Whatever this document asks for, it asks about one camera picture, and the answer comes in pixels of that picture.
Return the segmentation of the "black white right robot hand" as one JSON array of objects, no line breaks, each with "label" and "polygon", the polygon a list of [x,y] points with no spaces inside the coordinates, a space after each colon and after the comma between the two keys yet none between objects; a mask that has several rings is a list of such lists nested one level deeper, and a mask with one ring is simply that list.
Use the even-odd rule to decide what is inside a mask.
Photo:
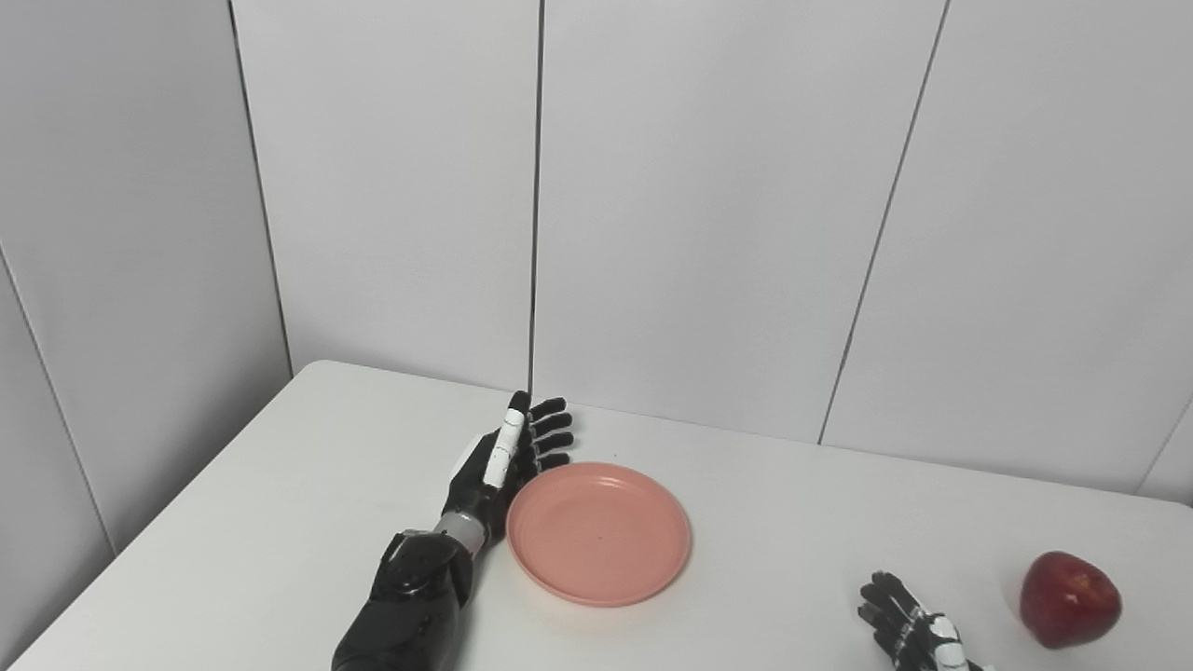
[{"label": "black white right robot hand", "polygon": [[857,615],[873,629],[895,670],[989,670],[968,658],[951,618],[926,608],[900,577],[876,570],[859,593]]}]

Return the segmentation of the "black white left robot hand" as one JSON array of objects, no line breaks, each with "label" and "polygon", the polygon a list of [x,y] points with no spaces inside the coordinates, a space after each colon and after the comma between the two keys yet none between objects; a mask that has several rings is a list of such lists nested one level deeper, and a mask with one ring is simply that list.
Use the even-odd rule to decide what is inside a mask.
[{"label": "black white left robot hand", "polygon": [[571,443],[567,400],[531,404],[527,390],[517,390],[499,427],[482,433],[455,470],[435,533],[472,554],[497,543],[513,498],[528,481],[570,463]]}]

